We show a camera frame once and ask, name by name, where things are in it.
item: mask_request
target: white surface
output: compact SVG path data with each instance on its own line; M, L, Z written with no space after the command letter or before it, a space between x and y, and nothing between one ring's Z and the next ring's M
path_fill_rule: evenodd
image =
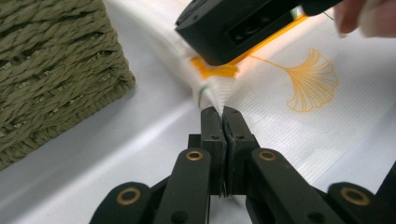
M154 56L126 11L108 5L137 85L125 97L0 172L0 223L89 223L117 185L149 186L168 176L188 134L200 132L191 91ZM375 191L396 159L396 106L372 137L316 186L350 181ZM211 205L211 223L249 223L229 199Z

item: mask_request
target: yellow leaf pattern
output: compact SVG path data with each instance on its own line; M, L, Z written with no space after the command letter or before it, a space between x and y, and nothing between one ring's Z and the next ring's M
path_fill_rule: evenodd
M315 49L309 51L304 63L295 67L284 67L253 55L250 57L270 63L289 74L294 95L288 100L287 105L294 111L309 112L314 108L323 107L334 97L338 78L332 63Z

